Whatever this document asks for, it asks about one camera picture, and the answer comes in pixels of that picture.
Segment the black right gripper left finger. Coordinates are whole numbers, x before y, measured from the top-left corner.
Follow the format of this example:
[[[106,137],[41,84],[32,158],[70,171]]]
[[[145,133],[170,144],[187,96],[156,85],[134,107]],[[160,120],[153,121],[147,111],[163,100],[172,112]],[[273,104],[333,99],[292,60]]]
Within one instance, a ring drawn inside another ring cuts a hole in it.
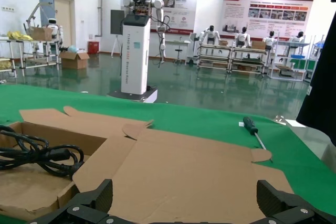
[[[113,201],[113,183],[105,179],[95,190],[77,193],[65,206],[29,223],[126,223],[108,214]]]

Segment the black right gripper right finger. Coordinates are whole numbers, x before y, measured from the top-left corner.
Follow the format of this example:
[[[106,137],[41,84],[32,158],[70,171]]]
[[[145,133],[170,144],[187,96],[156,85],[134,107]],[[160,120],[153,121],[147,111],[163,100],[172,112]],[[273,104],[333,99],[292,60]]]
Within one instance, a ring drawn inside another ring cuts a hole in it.
[[[298,195],[277,190],[266,180],[257,182],[257,204],[265,218],[257,220],[256,223],[335,223],[335,216],[315,208]]]

